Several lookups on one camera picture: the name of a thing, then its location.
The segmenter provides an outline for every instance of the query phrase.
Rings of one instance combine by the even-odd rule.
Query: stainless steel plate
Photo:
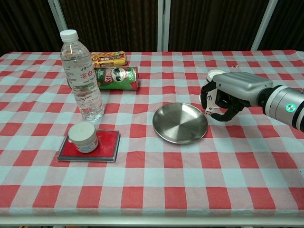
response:
[[[153,126],[161,138],[171,143],[187,144],[206,134],[208,122],[198,108],[186,103],[171,103],[155,112]]]

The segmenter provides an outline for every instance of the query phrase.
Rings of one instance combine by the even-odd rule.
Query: water bottle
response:
[[[80,113],[86,120],[97,120],[104,112],[89,50],[78,41],[76,30],[60,32],[63,41],[60,57]]]

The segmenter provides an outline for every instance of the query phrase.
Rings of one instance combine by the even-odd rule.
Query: table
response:
[[[257,107],[226,123],[208,117],[205,137],[189,145],[164,141],[152,126],[164,104],[202,109],[212,69],[303,88],[303,52],[127,57],[139,67],[139,90],[102,91],[105,114],[94,122],[120,131],[116,163],[57,161],[67,130],[82,120],[59,53],[0,58],[0,224],[304,224],[304,133]]]

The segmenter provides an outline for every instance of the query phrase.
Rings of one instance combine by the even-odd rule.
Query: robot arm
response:
[[[223,114],[211,114],[218,121],[229,121],[244,107],[260,106],[264,114],[304,132],[304,95],[295,89],[246,72],[215,75],[201,89],[201,103],[207,107],[207,94],[217,88],[215,103],[227,108]]]

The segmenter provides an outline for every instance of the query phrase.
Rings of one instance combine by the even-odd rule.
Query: curtain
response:
[[[304,51],[304,1],[279,0],[259,50]]]
[[[60,51],[47,0],[1,0],[0,8],[0,56],[10,51]]]
[[[169,50],[250,50],[267,5],[267,0],[172,0]]]
[[[157,0],[60,0],[90,51],[156,51]]]

